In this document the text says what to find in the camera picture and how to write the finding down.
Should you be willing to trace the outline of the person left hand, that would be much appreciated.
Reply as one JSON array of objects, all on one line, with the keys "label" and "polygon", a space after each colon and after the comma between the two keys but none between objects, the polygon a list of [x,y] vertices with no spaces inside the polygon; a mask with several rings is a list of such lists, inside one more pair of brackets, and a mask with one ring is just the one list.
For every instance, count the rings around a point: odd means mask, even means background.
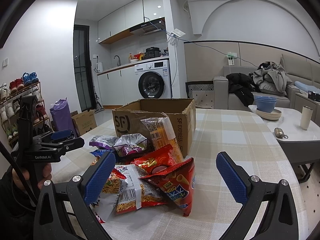
[{"label": "person left hand", "polygon": [[[14,184],[22,191],[25,191],[25,187],[21,182],[20,178],[18,177],[15,169],[12,169],[12,178]],[[42,163],[36,168],[36,179],[37,179],[37,187],[41,190],[43,184],[47,180],[52,179],[52,165],[51,163]]]}]

